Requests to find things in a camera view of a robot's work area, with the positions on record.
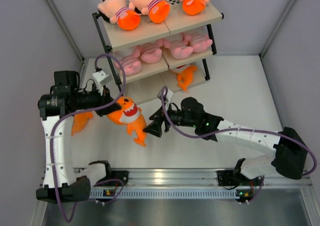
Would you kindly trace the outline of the small boy doll plush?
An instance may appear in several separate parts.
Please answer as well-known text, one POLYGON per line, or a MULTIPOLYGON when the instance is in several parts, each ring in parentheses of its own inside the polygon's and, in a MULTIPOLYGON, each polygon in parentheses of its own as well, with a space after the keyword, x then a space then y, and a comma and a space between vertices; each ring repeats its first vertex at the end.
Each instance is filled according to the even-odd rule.
POLYGON ((128 0, 129 6, 148 16, 154 23, 162 23, 170 13, 171 5, 167 0, 128 0))

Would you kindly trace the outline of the black-haired boy doll plush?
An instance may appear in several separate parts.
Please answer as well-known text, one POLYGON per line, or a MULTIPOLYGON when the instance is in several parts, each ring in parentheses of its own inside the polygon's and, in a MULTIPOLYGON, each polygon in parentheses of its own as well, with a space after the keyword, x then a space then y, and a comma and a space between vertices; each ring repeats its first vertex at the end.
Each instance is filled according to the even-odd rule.
POLYGON ((140 15, 127 6, 127 0, 101 0, 97 9, 107 22, 126 31, 136 29, 141 22, 140 15))

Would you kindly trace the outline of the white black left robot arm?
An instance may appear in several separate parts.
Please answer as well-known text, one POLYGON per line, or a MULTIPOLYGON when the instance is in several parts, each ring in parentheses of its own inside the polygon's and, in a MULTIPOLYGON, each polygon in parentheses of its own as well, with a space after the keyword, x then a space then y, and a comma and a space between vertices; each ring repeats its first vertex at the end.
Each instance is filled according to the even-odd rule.
POLYGON ((50 203, 86 201, 91 187, 97 182, 104 186, 112 182, 113 173, 107 161, 90 163, 80 173, 75 173, 73 168, 71 131, 74 117, 91 111, 105 116, 120 109, 106 87, 110 75, 98 69, 92 79, 92 90, 86 91, 80 89, 78 72, 56 71, 50 93, 42 95, 38 101, 46 151, 43 185, 36 190, 38 200, 50 203))

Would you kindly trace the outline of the pink striped plush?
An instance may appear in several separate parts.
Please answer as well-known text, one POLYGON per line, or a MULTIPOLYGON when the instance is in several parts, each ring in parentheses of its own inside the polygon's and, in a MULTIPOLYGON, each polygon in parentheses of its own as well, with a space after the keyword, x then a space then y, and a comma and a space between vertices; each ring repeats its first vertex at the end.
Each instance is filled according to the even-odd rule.
POLYGON ((126 76, 134 75, 142 69, 139 60, 140 50, 137 47, 129 47, 114 52, 114 56, 120 61, 126 76))
POLYGON ((162 50, 156 43, 139 45, 140 58, 147 64, 157 63, 162 58, 162 50))
POLYGON ((184 41, 184 36, 182 34, 165 37, 162 41, 163 46, 178 60, 188 58, 194 51, 193 47, 188 46, 188 43, 184 41))
POLYGON ((183 37, 184 40, 193 48, 194 53, 205 52, 213 44, 213 40, 209 38, 208 34, 191 32, 184 33, 183 37))

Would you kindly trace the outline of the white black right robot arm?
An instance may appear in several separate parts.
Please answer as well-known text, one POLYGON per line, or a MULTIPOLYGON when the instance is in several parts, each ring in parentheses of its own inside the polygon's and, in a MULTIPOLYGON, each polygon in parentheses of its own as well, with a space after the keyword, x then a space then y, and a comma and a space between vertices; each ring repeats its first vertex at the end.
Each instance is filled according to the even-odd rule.
POLYGON ((308 152, 293 128, 284 127, 277 132, 244 127, 207 113, 203 104, 193 97, 183 99, 179 107, 174 103, 161 106, 150 120, 151 124, 143 131, 156 137, 168 132, 172 125, 192 127, 197 138, 230 143, 263 153, 262 156, 237 161, 233 178, 238 184, 276 172, 294 180, 303 176, 308 152))

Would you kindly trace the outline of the orange shark plush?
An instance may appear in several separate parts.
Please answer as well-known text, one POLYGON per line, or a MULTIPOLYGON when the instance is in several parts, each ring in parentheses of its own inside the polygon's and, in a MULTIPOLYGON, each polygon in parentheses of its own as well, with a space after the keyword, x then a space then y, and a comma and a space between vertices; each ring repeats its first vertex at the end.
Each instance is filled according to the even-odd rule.
POLYGON ((107 115, 108 119, 117 125, 126 125, 128 135, 134 131, 136 138, 134 142, 142 147, 146 147, 145 139, 147 134, 143 131, 147 126, 141 108, 129 97, 121 96, 117 103, 121 106, 120 110, 107 115))
POLYGON ((198 70, 197 66, 194 64, 185 64, 170 71, 176 74, 177 85, 183 90, 188 91, 188 86, 194 80, 194 73, 198 70))
POLYGON ((81 132, 86 125, 88 124, 90 119, 93 119, 93 113, 92 112, 85 112, 76 114, 73 117, 73 125, 72 125, 72 136, 74 136, 76 133, 81 132))

